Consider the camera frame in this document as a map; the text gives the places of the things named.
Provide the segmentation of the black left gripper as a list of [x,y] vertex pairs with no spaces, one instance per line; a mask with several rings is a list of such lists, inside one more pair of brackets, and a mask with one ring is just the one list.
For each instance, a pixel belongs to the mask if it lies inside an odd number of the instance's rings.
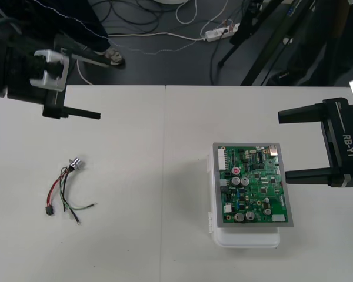
[[111,65],[110,61],[104,59],[101,56],[80,56],[77,54],[72,54],[74,47],[74,42],[72,39],[67,37],[66,35],[57,35],[54,40],[54,51],[61,53],[62,55],[69,58],[69,62],[67,64],[68,71],[65,75],[66,83],[64,90],[61,92],[57,92],[54,90],[48,90],[46,92],[46,104],[43,107],[42,115],[46,118],[54,118],[61,119],[67,118],[68,115],[78,116],[82,118],[88,119],[96,119],[100,120],[101,114],[97,112],[91,112],[82,109],[75,109],[66,107],[66,113],[64,112],[64,102],[65,102],[65,94],[66,87],[69,75],[71,74],[71,70],[74,69],[73,63],[74,59],[89,63],[91,65],[97,65],[101,67],[109,67]]

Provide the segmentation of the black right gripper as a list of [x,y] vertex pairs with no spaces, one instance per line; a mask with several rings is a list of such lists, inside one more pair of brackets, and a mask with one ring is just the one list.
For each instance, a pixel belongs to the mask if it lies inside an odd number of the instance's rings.
[[285,172],[288,184],[353,187],[353,105],[345,98],[278,112],[279,124],[322,122],[330,168]]

